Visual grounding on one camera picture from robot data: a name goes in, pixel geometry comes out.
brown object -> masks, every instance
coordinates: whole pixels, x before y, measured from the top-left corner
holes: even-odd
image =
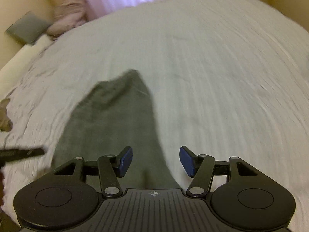
[[[55,8],[55,22],[47,29],[54,39],[86,22],[85,0],[67,0]]]
[[[0,102],[0,131],[9,132],[13,128],[13,123],[7,116],[7,104],[10,102],[9,98],[3,99]]]

white bed sheet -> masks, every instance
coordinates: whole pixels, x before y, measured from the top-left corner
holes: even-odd
[[[11,95],[0,143],[48,147],[4,168],[3,210],[48,168],[70,112],[98,80],[137,69],[154,97],[167,164],[186,188],[179,147],[239,156],[296,199],[309,231],[309,34],[258,0],[163,0],[118,11],[60,37]]]

silver screw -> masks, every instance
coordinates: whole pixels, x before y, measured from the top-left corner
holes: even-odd
[[[113,194],[117,194],[120,192],[118,187],[107,187],[104,190],[105,193],[113,195]]]
[[[191,187],[191,188],[189,189],[189,192],[190,192],[191,194],[196,194],[196,195],[198,195],[198,194],[204,193],[204,189],[202,189],[201,187]]]

bed sheet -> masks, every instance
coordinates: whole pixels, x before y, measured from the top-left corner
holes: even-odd
[[[154,98],[159,140],[176,181],[179,147],[239,156],[295,197],[293,231],[309,231],[309,34],[258,0],[163,0],[61,36],[10,95],[14,128],[0,143],[48,153],[7,165],[3,210],[51,164],[71,111],[101,80],[138,70]],[[214,188],[220,180],[214,182]]]

mattress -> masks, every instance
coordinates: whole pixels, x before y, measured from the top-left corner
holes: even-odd
[[[97,81],[140,72],[153,95],[159,140],[188,187],[179,147],[239,156],[295,197],[289,227],[309,231],[309,34],[258,0],[162,0],[127,8],[61,36],[10,95],[4,147],[45,145],[7,164],[3,210],[51,165],[75,105]],[[216,178],[214,188],[222,184]]]

